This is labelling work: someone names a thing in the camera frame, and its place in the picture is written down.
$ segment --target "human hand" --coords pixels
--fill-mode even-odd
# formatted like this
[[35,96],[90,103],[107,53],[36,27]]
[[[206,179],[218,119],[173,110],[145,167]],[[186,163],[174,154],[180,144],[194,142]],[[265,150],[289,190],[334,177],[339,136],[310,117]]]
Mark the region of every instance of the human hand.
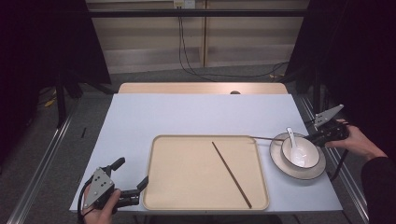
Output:
[[327,142],[325,147],[343,147],[359,156],[363,156],[367,161],[376,157],[387,157],[358,127],[352,125],[347,125],[346,127],[349,131],[347,139]]
[[[84,191],[84,202],[87,199],[90,186]],[[114,190],[108,199],[105,207],[102,210],[93,209],[92,206],[83,209],[82,215],[86,224],[111,224],[113,207],[119,201],[121,191],[119,189]]]

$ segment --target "white plate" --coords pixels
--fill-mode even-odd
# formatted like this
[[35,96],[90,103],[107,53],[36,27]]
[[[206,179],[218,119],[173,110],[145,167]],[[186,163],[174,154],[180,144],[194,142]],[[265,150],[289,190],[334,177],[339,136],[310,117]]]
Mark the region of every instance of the white plate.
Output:
[[[295,136],[304,137],[300,133],[295,133]],[[287,139],[288,133],[281,133],[275,138]],[[323,151],[318,148],[319,161],[318,164],[312,168],[302,168],[291,164],[288,159],[283,156],[282,143],[280,141],[272,141],[270,146],[270,154],[276,166],[285,174],[298,179],[314,179],[320,176],[326,168],[326,158]]]

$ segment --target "black sleeve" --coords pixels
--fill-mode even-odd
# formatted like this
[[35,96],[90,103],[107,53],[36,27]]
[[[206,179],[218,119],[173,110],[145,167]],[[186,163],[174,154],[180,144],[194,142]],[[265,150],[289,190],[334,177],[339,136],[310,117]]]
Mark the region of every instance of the black sleeve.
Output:
[[372,159],[361,169],[370,224],[396,223],[396,166],[386,157]]

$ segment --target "metal rail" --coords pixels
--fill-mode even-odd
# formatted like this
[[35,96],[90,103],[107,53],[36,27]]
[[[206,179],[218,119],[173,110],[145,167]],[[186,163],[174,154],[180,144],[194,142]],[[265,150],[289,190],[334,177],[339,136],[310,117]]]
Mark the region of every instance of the metal rail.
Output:
[[[312,112],[313,111],[313,106],[311,102],[306,98],[306,97],[301,97],[301,101],[304,105],[305,112],[309,116],[309,118],[314,119],[315,115]],[[332,161],[332,164],[337,167],[340,160],[342,159],[342,155],[336,148],[327,148],[327,150],[324,150],[326,154],[329,156],[330,160]],[[347,192],[349,193],[349,196],[352,199],[352,202],[355,204],[355,207],[357,208],[359,214],[361,215],[361,219],[365,224],[369,223],[369,218],[367,214],[367,202],[364,198],[363,193],[361,192],[361,189],[358,187],[357,183],[355,182],[355,179],[353,178],[352,174],[349,172],[347,165],[344,164],[340,168],[340,177],[341,180],[344,183],[344,187],[346,188]]]
[[130,17],[307,17],[330,11],[307,9],[91,9],[89,11],[39,11],[37,15],[85,18]]
[[50,165],[55,157],[55,154],[64,139],[64,135],[69,127],[71,122],[71,118],[77,110],[78,102],[74,103],[69,116],[67,117],[65,123],[55,131],[54,136],[52,137],[51,142],[47,148],[47,151],[44,154],[43,159],[38,165],[35,173],[33,174],[32,179],[29,182],[28,187],[22,194],[20,200],[18,201],[14,211],[8,219],[7,224],[22,224],[26,219],[27,214],[35,200],[35,196],[40,190],[41,184],[44,181],[44,178],[50,168]]

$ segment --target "chopstick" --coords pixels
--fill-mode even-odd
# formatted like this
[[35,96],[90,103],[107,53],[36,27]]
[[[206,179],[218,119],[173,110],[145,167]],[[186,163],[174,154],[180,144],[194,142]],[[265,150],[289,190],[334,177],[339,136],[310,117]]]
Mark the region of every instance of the chopstick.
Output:
[[215,147],[216,151],[218,152],[218,154],[219,154],[221,160],[223,161],[223,163],[224,163],[224,165],[225,165],[225,168],[227,168],[228,173],[230,173],[231,177],[233,178],[233,182],[235,182],[236,186],[238,187],[239,191],[241,192],[242,196],[244,197],[245,202],[247,202],[248,208],[251,208],[251,203],[250,203],[250,201],[248,200],[247,195],[246,195],[245,192],[242,190],[241,186],[239,185],[238,181],[236,180],[235,176],[233,175],[233,172],[231,171],[230,167],[228,167],[227,162],[226,162],[226,161],[224,160],[224,158],[221,156],[221,153],[220,153],[219,149],[216,147],[215,143],[212,142],[212,144],[213,144],[213,147]]
[[279,141],[279,142],[285,141],[285,139],[280,139],[280,138],[267,138],[267,137],[256,137],[256,136],[250,136],[250,137],[257,138],[257,139],[270,140],[270,141]]

